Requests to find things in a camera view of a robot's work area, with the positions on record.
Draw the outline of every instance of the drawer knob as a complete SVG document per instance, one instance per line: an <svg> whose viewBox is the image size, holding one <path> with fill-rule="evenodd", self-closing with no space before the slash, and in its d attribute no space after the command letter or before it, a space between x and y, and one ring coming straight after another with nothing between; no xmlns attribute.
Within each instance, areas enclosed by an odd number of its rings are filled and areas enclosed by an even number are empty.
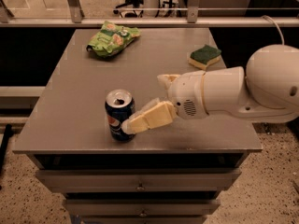
<svg viewBox="0 0 299 224"><path fill-rule="evenodd" d="M140 183L139 186L136 188L136 191L145 191L145 190L146 188L142 186L142 183Z"/></svg>
<svg viewBox="0 0 299 224"><path fill-rule="evenodd" d="M140 214L139 214L140 217L147 217L148 214L143 210Z"/></svg>

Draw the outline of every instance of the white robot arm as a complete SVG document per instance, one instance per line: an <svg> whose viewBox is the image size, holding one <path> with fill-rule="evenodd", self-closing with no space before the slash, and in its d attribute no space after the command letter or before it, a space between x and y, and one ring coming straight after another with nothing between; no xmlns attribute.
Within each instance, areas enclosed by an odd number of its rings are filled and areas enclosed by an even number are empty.
<svg viewBox="0 0 299 224"><path fill-rule="evenodd" d="M154 100L126 120L126 133L169 124L176 116L227 114L252 122L287 122L299 116L299 49L271 45L242 67L159 75L169 101Z"/></svg>

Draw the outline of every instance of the can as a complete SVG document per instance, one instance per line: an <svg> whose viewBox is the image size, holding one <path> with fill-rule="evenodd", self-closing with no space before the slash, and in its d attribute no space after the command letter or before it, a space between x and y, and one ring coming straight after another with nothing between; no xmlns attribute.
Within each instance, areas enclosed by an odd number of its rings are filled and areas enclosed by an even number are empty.
<svg viewBox="0 0 299 224"><path fill-rule="evenodd" d="M127 134L121 128L122 123L135 113L132 94L126 90L111 91L106 97L105 109L112 137L123 142L133 139L134 134Z"/></svg>

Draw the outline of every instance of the green chip bag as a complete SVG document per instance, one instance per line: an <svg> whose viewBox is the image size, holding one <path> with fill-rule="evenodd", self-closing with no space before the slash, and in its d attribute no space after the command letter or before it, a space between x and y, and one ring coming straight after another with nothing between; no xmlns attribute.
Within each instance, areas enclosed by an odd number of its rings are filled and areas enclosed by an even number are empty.
<svg viewBox="0 0 299 224"><path fill-rule="evenodd" d="M92 37L86 49L93 50L100 57L110 57L125 49L139 36L140 31L137 28L105 21L100 32Z"/></svg>

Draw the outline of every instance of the green and yellow sponge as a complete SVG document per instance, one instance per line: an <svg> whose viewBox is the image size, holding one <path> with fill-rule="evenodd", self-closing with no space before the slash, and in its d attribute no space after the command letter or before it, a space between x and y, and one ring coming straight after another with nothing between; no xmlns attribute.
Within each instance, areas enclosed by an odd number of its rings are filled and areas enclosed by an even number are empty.
<svg viewBox="0 0 299 224"><path fill-rule="evenodd" d="M221 58L221 50L205 45L204 47L191 53L188 63L202 70L213 63L216 63Z"/></svg>

